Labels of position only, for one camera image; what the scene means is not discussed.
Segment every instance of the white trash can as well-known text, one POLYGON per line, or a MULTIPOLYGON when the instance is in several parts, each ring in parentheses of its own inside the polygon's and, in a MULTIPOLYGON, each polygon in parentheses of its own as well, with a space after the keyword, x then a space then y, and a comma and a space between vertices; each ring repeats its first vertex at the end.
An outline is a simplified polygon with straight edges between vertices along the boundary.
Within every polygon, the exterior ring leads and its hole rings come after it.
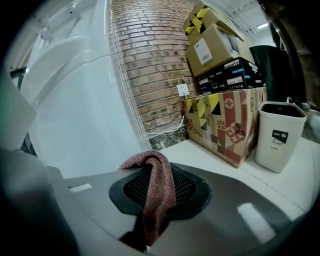
POLYGON ((290 160, 307 119, 295 104, 266 101, 260 105, 255 161, 280 173, 290 160))

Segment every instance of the brown towel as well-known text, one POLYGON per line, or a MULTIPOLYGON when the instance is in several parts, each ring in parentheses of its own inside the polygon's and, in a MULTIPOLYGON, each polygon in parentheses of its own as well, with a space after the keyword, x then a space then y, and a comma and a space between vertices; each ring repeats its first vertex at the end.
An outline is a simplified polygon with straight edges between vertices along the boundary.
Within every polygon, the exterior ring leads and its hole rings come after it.
POLYGON ((176 206, 174 177, 168 159, 157 151, 146 151, 130 157, 119 169, 152 165, 148 193, 143 208, 146 245, 152 245, 164 230, 166 211, 176 206))

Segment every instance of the yellow and black tape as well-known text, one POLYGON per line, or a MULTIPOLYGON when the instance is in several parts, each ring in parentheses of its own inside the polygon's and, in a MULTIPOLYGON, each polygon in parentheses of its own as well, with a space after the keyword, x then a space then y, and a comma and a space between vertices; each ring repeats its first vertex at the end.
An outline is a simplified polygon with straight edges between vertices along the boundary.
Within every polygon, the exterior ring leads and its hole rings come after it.
POLYGON ((190 25, 185 30, 185 35, 190 35, 191 31, 197 29, 200 34, 206 30, 202 23, 202 18, 205 16, 209 8, 205 5, 197 14, 194 14, 194 18, 190 19, 190 25))

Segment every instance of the wall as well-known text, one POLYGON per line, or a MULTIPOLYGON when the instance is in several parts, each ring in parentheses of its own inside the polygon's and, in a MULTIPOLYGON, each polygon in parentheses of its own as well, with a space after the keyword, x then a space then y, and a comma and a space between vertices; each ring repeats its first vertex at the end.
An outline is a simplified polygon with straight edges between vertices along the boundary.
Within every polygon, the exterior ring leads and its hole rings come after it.
POLYGON ((183 117, 183 97, 176 85, 196 95, 182 26, 197 1, 118 0, 112 11, 125 68, 145 130, 176 128, 183 117))
POLYGON ((276 47, 276 44, 274 40, 272 39, 272 34, 270 29, 263 30, 259 33, 256 33, 254 35, 255 39, 255 45, 256 46, 261 46, 261 45, 266 45, 266 46, 274 46, 276 47))

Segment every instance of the electrical outlet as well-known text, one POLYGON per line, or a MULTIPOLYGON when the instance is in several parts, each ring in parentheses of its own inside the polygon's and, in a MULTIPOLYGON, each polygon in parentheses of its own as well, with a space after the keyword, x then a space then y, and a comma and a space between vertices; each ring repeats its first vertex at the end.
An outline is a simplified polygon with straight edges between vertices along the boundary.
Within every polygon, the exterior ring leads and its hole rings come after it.
POLYGON ((178 93, 180 97, 189 95, 189 90, 186 83, 177 84, 176 87, 178 88, 178 93))

